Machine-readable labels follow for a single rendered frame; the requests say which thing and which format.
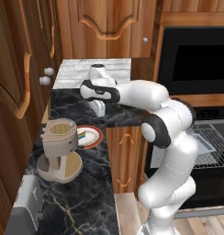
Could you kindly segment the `pale grey flat tray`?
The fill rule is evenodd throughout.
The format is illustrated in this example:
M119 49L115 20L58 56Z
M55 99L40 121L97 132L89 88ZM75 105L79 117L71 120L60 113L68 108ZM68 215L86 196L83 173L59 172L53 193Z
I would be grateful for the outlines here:
M207 154L214 152L216 149L208 142L206 141L200 134L194 133L192 135L193 138L196 139L198 144L198 154Z

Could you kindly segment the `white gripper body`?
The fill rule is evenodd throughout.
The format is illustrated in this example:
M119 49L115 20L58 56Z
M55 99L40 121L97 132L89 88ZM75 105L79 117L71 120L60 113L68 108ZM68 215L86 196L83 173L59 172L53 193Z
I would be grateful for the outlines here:
M93 109L95 114L100 118L106 114L106 105L103 101L93 100L89 102L89 106Z

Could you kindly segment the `wooden oven housing cabinet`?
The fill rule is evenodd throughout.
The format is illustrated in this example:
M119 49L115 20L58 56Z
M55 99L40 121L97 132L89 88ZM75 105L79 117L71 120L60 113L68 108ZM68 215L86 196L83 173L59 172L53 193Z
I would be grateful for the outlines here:
M162 36L167 26L224 26L224 0L158 0L152 34L152 80L158 81Z

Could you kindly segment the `red-rimmed plate with rainbow print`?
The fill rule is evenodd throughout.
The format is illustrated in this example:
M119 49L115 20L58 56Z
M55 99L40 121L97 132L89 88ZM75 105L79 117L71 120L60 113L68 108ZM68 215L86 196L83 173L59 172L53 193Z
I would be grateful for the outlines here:
M77 128L78 134L78 148L79 149L92 149L103 140L103 132L101 129L90 126L82 125Z

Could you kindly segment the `narrow wooden cupboard door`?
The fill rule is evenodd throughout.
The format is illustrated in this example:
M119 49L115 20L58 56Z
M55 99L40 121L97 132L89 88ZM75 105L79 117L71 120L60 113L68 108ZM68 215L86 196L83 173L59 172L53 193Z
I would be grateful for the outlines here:
M61 64L61 50L57 32L56 12L53 0L28 0L33 23L33 35L31 39L34 44L34 55L38 65L38 77L47 76L45 68L53 68L54 75L50 77L49 85L41 85L41 101L44 113L42 123L50 119L50 94L55 83L57 72Z

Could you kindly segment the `grey toaster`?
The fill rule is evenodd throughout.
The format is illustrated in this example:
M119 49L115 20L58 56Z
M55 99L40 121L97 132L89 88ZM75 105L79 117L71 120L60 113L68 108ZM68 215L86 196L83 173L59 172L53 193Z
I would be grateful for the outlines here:
M36 235L43 220L43 193L35 175L24 175L4 235Z

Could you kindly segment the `wooden base cabinet door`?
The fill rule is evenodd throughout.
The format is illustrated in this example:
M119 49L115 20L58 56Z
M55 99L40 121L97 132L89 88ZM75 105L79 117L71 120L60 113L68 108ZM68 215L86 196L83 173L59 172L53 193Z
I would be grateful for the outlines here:
M106 140L115 194L138 193L145 181L145 159L148 147L141 127L107 128Z

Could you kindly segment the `arched wooden cupboard door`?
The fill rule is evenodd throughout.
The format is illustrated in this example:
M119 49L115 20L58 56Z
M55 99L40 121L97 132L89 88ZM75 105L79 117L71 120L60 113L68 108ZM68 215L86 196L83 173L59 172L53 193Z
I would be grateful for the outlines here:
M157 0L108 0L108 58L141 58L151 54Z
M58 24L64 59L101 59L106 57L106 41L78 19L77 0L56 0Z

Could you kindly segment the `black built-in microwave oven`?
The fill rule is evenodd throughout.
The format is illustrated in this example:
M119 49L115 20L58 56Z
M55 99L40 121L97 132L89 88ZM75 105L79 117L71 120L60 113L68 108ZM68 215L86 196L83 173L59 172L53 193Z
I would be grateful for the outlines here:
M158 82L171 95L224 94L224 27L165 27Z

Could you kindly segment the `black oven door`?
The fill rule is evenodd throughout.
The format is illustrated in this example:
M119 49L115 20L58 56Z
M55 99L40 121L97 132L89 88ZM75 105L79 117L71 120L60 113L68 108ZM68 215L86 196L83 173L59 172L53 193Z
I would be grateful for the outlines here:
M169 206L186 198L182 208L224 206L224 170L171 169L163 164L139 187L139 201L146 208Z

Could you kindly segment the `large wooden cupboard door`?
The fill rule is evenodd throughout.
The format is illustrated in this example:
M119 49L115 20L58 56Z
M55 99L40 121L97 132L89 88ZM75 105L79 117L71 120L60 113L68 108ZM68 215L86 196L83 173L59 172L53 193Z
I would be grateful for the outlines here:
M0 9L0 233L6 228L32 147L25 117L28 92L19 88L28 84L28 61L27 53L22 62L11 56Z

